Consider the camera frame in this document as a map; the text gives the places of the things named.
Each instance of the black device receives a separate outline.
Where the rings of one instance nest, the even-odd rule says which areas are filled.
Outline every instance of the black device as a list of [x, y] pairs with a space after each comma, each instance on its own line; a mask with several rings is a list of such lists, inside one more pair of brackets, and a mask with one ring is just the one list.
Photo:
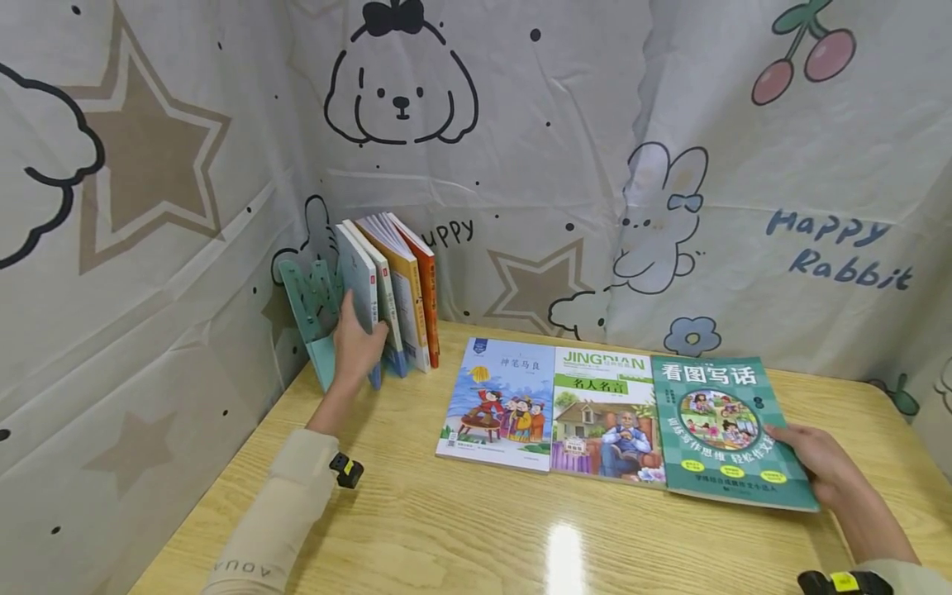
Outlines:
[[330, 460], [330, 469], [337, 471], [337, 485], [347, 489], [357, 487], [360, 476], [364, 474], [364, 466], [350, 459], [343, 452], [338, 452]]
[[800, 573], [797, 583], [803, 595], [893, 595], [889, 583], [865, 570], [834, 572], [829, 578], [817, 570], [808, 570]]

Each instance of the bow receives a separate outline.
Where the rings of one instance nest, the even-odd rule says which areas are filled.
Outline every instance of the bow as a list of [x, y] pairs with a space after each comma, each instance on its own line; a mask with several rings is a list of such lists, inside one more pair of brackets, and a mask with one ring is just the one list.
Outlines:
[[382, 2], [368, 2], [364, 4], [364, 22], [367, 32], [374, 37], [381, 37], [391, 31], [419, 33], [423, 28], [423, 3], [420, 0], [390, 0], [390, 6]]
[[667, 199], [667, 209], [674, 210], [678, 207], [684, 207], [692, 213], [696, 213], [701, 210], [701, 205], [703, 203], [704, 197], [700, 194], [691, 194], [690, 196], [672, 194]]

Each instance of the book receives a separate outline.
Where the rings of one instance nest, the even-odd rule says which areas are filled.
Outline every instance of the book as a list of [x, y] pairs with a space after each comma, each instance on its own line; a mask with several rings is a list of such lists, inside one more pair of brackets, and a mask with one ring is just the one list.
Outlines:
[[[344, 291], [353, 291], [354, 313], [364, 331], [373, 332], [378, 322], [377, 267], [361, 248], [360, 242], [346, 226], [334, 226], [337, 235], [339, 269], [344, 278]], [[380, 389], [380, 364], [370, 372], [370, 384]]]
[[548, 473], [555, 347], [470, 338], [437, 456]]
[[664, 487], [651, 359], [555, 350], [552, 470]]
[[400, 235], [407, 241], [413, 255], [416, 256], [420, 269], [420, 285], [423, 291], [424, 317], [426, 319], [426, 337], [429, 346], [429, 362], [433, 367], [440, 366], [440, 335], [437, 332], [436, 321], [436, 257], [426, 242], [416, 233], [413, 233], [404, 222], [394, 215], [387, 213], [387, 218], [393, 222]]
[[690, 496], [816, 512], [760, 358], [652, 358], [668, 489]]
[[404, 355], [404, 344], [400, 338], [400, 321], [397, 315], [397, 306], [393, 298], [393, 285], [390, 283], [390, 265], [387, 258], [374, 247], [353, 221], [345, 219], [344, 227], [360, 243], [361, 248], [373, 261], [377, 269], [377, 311], [380, 319], [387, 321], [387, 342], [384, 344], [384, 357], [393, 366], [394, 371], [401, 378], [407, 377], [407, 358]]
[[413, 365], [423, 372], [429, 372], [423, 292], [420, 288], [420, 271], [416, 257], [386, 216], [370, 215], [356, 223], [367, 240], [390, 263], [397, 317], [403, 331], [403, 350]]

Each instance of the cartoon cherry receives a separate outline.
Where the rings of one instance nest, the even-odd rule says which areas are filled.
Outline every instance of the cartoon cherry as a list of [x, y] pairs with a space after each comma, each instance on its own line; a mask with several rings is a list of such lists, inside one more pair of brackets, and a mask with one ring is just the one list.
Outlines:
[[797, 34], [787, 50], [786, 56], [777, 60], [761, 72], [750, 91], [750, 100], [754, 105], [765, 106], [783, 95], [793, 81], [793, 55], [800, 47], [803, 38], [809, 33], [817, 39], [817, 44], [806, 56], [803, 75], [811, 83], [821, 83], [843, 72], [856, 53], [856, 38], [847, 29], [828, 30], [817, 19], [817, 13], [829, 6], [833, 0], [809, 0], [787, 9], [773, 22], [771, 30], [777, 35]]

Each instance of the wearable device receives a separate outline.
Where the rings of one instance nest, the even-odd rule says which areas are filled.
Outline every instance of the wearable device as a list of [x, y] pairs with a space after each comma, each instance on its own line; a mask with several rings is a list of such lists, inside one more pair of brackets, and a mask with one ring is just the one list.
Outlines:
[[330, 469], [337, 472], [337, 485], [347, 489], [355, 488], [360, 476], [364, 474], [364, 466], [343, 452], [338, 452], [330, 460]]

